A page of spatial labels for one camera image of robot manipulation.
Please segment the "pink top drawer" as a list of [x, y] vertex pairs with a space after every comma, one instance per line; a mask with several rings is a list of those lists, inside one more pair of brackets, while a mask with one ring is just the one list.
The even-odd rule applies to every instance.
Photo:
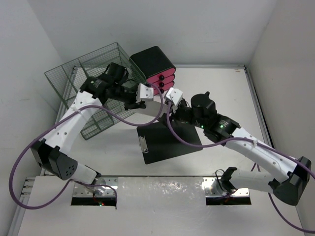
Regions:
[[151, 77], [149, 77], [147, 79], [147, 82], [149, 83], [164, 83], [164, 84], [168, 84], [170, 82], [172, 82], [175, 79], [175, 71], [176, 68], [170, 68], [168, 70], [162, 71], [156, 75], [153, 75]]

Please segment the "black clipboard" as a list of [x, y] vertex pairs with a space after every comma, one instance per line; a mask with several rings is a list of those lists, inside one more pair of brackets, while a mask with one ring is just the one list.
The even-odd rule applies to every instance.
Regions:
[[[193, 125], [175, 122], [171, 124], [181, 139], [192, 145], [201, 145], [201, 140]], [[203, 150], [201, 147], [181, 143], [173, 136], [168, 127], [160, 122], [137, 127], [136, 130], [143, 159], [147, 165]]]

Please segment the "white clipboard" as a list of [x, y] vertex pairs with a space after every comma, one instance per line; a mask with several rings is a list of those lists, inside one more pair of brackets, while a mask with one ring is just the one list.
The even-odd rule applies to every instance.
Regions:
[[168, 111], [167, 104], [165, 104], [164, 102], [151, 101], [145, 102], [144, 105], [145, 108], [135, 109], [134, 112], [142, 116], [152, 117], [152, 119], [149, 122], [145, 123], [145, 125], [150, 125], [155, 122], [166, 122], [166, 113]]

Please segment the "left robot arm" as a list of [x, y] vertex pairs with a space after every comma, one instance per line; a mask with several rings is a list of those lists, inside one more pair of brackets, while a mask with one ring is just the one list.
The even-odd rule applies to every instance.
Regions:
[[31, 146], [38, 165], [62, 180], [72, 179], [92, 184], [97, 171], [68, 156], [71, 147], [87, 121], [108, 99], [124, 102], [130, 108], [144, 108], [145, 100], [153, 99], [153, 88], [139, 83], [126, 88], [128, 70], [114, 62], [97, 77], [87, 77], [72, 105], [62, 117], [63, 123], [49, 131]]

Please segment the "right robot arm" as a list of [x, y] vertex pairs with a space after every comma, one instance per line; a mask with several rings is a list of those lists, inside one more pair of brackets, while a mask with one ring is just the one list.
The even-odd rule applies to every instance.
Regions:
[[172, 119], [203, 129], [211, 142], [242, 154], [266, 171], [265, 174], [253, 174], [229, 167], [219, 179], [223, 190], [231, 192], [238, 188], [249, 188], [272, 193], [291, 206], [299, 203], [310, 180], [312, 163], [308, 158], [285, 157], [255, 138], [238, 122], [219, 114], [209, 92], [194, 95], [190, 106], [178, 89], [168, 99]]

